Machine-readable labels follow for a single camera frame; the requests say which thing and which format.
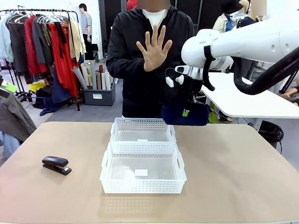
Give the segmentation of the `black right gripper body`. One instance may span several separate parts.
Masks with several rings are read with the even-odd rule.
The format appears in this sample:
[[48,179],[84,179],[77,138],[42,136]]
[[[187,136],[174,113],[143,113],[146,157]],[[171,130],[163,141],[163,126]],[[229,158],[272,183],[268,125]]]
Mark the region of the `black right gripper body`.
[[196,94],[201,90],[202,85],[202,80],[193,79],[190,76],[184,76],[183,89],[188,102],[194,101],[194,97],[196,97]]

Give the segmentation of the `person's right hand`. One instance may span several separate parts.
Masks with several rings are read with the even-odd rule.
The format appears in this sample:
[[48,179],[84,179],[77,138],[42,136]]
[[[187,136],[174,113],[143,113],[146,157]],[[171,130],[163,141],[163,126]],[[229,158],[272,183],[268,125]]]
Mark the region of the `person's right hand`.
[[158,26],[154,25],[153,34],[150,37],[149,31],[145,33],[145,47],[137,41],[136,45],[141,51],[144,58],[144,71],[151,72],[160,67],[167,58],[168,52],[172,46],[172,40],[168,40],[163,45],[166,32],[166,26],[161,28],[160,35],[158,35]]

